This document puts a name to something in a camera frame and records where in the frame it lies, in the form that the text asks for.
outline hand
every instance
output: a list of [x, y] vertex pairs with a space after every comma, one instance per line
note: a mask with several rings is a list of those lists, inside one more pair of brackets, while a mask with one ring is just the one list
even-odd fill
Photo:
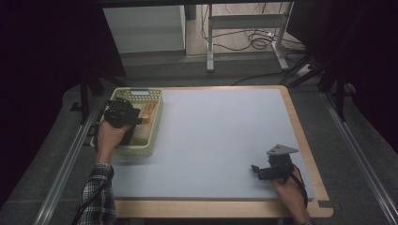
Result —
[[[302, 182], [297, 168], [295, 168], [293, 174]], [[304, 197], [299, 190], [299, 186], [292, 178], [289, 177], [285, 184], [281, 184], [278, 180], [272, 180], [271, 182], [279, 199], [292, 214], [295, 224], [302, 224], [311, 219], [304, 206]]]
[[122, 128], [112, 127], [107, 121], [102, 121], [99, 125], [98, 134], [98, 163], [111, 164], [112, 153], [123, 139], [124, 134], [131, 128], [130, 125], [125, 125]]

